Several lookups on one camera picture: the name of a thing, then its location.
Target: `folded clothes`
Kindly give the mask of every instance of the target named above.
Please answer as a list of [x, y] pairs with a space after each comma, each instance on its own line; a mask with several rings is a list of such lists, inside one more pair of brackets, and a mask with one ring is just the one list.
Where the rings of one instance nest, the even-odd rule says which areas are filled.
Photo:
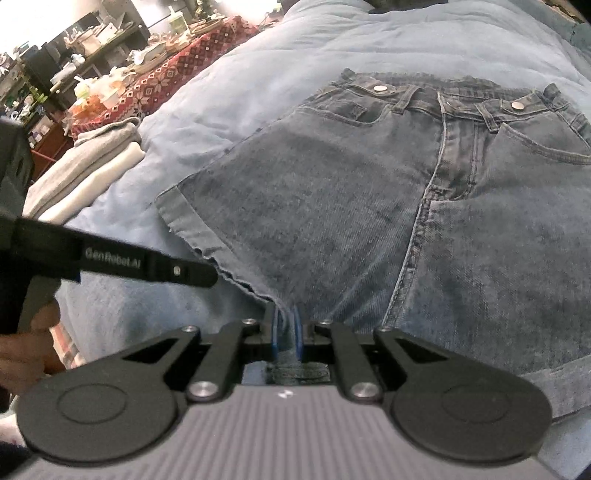
[[137, 142], [131, 142], [123, 152], [113, 160], [103, 165], [69, 193], [63, 200], [47, 209], [39, 216], [42, 222], [62, 225], [84, 207], [92, 205], [100, 194], [105, 192], [126, 171], [135, 167], [145, 157], [144, 151]]
[[23, 216], [38, 218], [91, 173], [123, 152], [131, 142], [140, 142], [139, 123], [138, 118], [132, 117], [80, 134], [74, 147], [31, 186]]

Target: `plastic container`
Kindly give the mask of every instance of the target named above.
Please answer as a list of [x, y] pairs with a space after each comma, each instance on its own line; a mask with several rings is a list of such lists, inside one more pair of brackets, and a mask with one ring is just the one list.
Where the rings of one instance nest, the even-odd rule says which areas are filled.
[[106, 109], [113, 108], [118, 103], [119, 103], [119, 91], [118, 90], [113, 90], [109, 96], [106, 96], [102, 99], [102, 104], [105, 106]]
[[167, 21], [172, 31], [177, 34], [186, 32], [189, 27], [187, 26], [187, 21], [184, 19], [183, 13], [175, 12], [174, 8], [170, 5], [168, 8], [170, 9], [170, 16], [167, 18]]

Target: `denim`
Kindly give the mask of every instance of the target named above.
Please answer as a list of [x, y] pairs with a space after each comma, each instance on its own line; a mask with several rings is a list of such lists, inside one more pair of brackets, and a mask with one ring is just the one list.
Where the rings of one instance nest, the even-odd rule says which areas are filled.
[[347, 69], [156, 205], [253, 296], [521, 375], [561, 417], [591, 404], [590, 142], [554, 84]]

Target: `finger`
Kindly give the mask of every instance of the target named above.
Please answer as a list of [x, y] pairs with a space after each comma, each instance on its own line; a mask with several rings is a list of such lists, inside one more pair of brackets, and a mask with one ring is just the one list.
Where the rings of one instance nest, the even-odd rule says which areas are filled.
[[31, 319], [31, 331], [47, 330], [60, 323], [60, 304], [52, 299]]
[[49, 330], [0, 335], [0, 358], [27, 363], [51, 354], [53, 338]]
[[43, 376], [43, 362], [40, 360], [24, 364], [14, 360], [0, 359], [0, 385], [10, 393], [22, 394]]

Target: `bed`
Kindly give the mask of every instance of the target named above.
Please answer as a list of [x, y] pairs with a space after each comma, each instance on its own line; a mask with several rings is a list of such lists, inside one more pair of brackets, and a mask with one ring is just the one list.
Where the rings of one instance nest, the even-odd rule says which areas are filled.
[[[145, 159], [69, 226], [169, 255], [193, 253], [172, 234], [155, 198], [257, 128], [281, 116], [345, 68], [473, 76], [506, 87], [558, 84], [591, 115], [591, 33], [538, 0], [450, 0], [368, 15], [362, 0], [300, 0], [284, 21], [224, 55], [139, 128]], [[184, 325], [216, 331], [262, 307], [229, 280], [211, 290], [83, 274], [57, 293], [69, 366]], [[250, 381], [262, 380], [253, 369]], [[541, 457], [565, 478], [591, 462], [591, 413], [553, 427]]]

